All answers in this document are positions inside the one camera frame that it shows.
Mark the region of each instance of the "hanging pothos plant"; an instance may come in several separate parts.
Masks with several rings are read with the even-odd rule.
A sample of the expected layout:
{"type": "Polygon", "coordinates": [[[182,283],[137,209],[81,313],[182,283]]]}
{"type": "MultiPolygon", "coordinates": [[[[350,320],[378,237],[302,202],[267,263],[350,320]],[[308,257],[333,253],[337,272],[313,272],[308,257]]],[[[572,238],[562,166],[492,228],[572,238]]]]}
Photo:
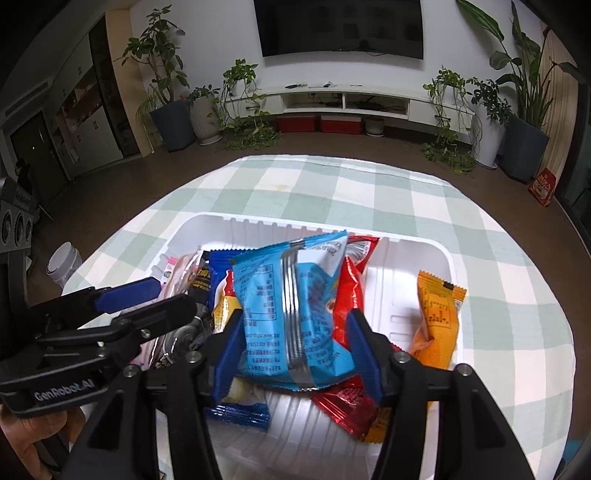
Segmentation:
{"type": "Polygon", "coordinates": [[[247,64],[244,59],[237,60],[232,68],[224,72],[222,93],[213,99],[220,112],[220,130],[232,131],[234,134],[233,139],[226,143],[226,148],[230,150],[272,147],[281,136],[264,118],[269,112],[264,111],[261,104],[267,96],[256,93],[256,67],[256,64],[247,64]],[[239,94],[240,100],[236,100],[232,94],[238,80],[244,80],[243,92],[239,94]],[[249,93],[251,83],[254,84],[254,91],[249,93]],[[248,116],[240,115],[239,111],[242,108],[248,111],[248,116]]]}
{"type": "MultiPolygon", "coordinates": [[[[451,129],[452,119],[447,116],[444,110],[443,96],[448,87],[453,89],[454,103],[458,110],[457,115],[460,126],[466,131],[470,131],[470,126],[461,125],[464,118],[462,114],[469,113],[466,97],[472,95],[466,90],[466,85],[476,83],[477,81],[476,78],[466,80],[456,72],[442,67],[431,83],[423,85],[433,104],[436,112],[435,117],[437,118],[437,136],[434,142],[423,145],[425,156],[430,161],[445,163],[456,173],[471,172],[476,165],[476,160],[470,152],[463,152],[458,149],[457,132],[451,129]]],[[[480,138],[475,138],[474,142],[479,144],[480,138]]]]}

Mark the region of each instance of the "human hand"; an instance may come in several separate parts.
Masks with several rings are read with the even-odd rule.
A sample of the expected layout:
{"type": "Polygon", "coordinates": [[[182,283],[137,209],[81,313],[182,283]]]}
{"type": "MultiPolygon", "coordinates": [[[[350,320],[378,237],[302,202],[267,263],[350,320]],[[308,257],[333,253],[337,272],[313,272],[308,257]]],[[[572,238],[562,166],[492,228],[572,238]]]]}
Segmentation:
{"type": "Polygon", "coordinates": [[[41,463],[34,443],[64,431],[68,440],[76,441],[86,419],[80,408],[52,413],[32,419],[18,419],[0,405],[0,427],[8,443],[35,480],[51,480],[51,472],[41,463]]]}

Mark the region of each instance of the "white plastic tray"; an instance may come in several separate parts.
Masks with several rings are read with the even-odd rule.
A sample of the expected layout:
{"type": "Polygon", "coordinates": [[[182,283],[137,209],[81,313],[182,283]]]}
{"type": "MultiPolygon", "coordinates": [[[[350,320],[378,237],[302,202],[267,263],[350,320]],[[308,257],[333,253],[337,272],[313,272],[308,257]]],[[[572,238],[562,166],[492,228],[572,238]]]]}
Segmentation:
{"type": "MultiPolygon", "coordinates": [[[[161,278],[168,257],[180,257],[199,246],[205,249],[258,248],[343,229],[342,226],[199,213],[174,232],[146,274],[161,278]]],[[[347,230],[382,238],[366,269],[365,315],[374,331],[385,334],[391,342],[406,349],[421,318],[417,298],[418,272],[425,270],[455,283],[452,258],[440,244],[428,239],[347,230]]],[[[462,351],[460,318],[452,366],[463,361],[462,351]]],[[[216,454],[225,458],[224,471],[231,478],[249,478],[249,470],[258,472],[258,478],[265,473],[269,475],[265,475],[266,478],[281,477],[282,480],[363,480],[371,477],[381,445],[354,439],[313,405],[307,395],[267,392],[267,402],[272,417],[266,433],[216,420],[208,422],[216,454]],[[242,467],[232,466],[232,460],[242,467]]],[[[434,472],[436,409],[435,405],[428,415],[421,479],[431,477],[434,472]]],[[[165,420],[162,418],[158,421],[158,431],[165,436],[165,420]]]]}

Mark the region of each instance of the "red snack bag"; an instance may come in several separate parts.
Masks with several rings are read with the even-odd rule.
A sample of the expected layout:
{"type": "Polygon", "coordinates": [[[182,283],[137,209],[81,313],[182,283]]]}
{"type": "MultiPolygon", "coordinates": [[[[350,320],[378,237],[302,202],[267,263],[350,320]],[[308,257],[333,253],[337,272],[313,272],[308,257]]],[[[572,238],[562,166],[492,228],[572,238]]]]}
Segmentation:
{"type": "Polygon", "coordinates": [[[347,240],[333,310],[333,339],[347,350],[347,315],[352,309],[363,310],[361,275],[378,242],[379,238],[366,235],[351,235],[347,240]]]}
{"type": "Polygon", "coordinates": [[[552,201],[554,188],[556,187],[556,177],[554,174],[545,168],[536,177],[528,189],[530,193],[540,202],[544,207],[547,207],[552,201]]]}
{"type": "Polygon", "coordinates": [[[342,384],[312,395],[312,402],[359,440],[365,438],[378,413],[363,389],[343,388],[342,384]]]}

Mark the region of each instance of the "cabinet door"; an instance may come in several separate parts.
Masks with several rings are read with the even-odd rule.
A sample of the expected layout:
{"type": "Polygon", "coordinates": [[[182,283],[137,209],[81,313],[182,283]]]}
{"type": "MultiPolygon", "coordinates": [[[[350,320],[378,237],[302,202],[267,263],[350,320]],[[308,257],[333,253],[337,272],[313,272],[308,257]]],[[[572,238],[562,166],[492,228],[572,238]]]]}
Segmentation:
{"type": "Polygon", "coordinates": [[[43,106],[43,117],[45,117],[45,123],[47,124],[49,134],[53,135],[57,130],[57,120],[56,113],[53,111],[53,107],[49,102],[43,106]]]}
{"type": "MultiPolygon", "coordinates": [[[[443,114],[445,119],[449,121],[449,127],[461,134],[467,134],[472,125],[473,114],[468,112],[460,112],[449,107],[443,107],[443,114]]],[[[411,122],[418,122],[420,124],[436,126],[439,118],[435,107],[429,102],[422,102],[420,100],[410,100],[408,104],[408,119],[411,122]]]]}
{"type": "Polygon", "coordinates": [[[90,118],[72,132],[72,141],[74,149],[78,155],[78,173],[85,173],[92,169],[93,156],[93,125],[90,118]]]}
{"type": "Polygon", "coordinates": [[[51,84],[51,89],[49,90],[48,96],[48,110],[51,111],[52,114],[55,113],[60,109],[61,105],[66,100],[66,96],[69,92],[66,91],[66,85],[64,81],[66,72],[62,68],[60,72],[57,74],[56,78],[53,80],[53,84],[51,84]]]}
{"type": "Polygon", "coordinates": [[[107,165],[123,158],[104,107],[100,107],[78,127],[74,136],[81,150],[76,151],[80,157],[81,173],[107,165]]]}
{"type": "Polygon", "coordinates": [[[281,95],[269,95],[262,100],[241,99],[228,102],[226,107],[232,118],[240,116],[252,116],[256,110],[257,103],[261,106],[261,110],[269,112],[270,115],[280,115],[283,113],[283,102],[281,95]]]}
{"type": "Polygon", "coordinates": [[[90,54],[90,42],[88,35],[80,41],[70,57],[66,60],[64,72],[67,75],[65,88],[67,95],[78,84],[82,76],[92,68],[92,55],[90,54]]]}

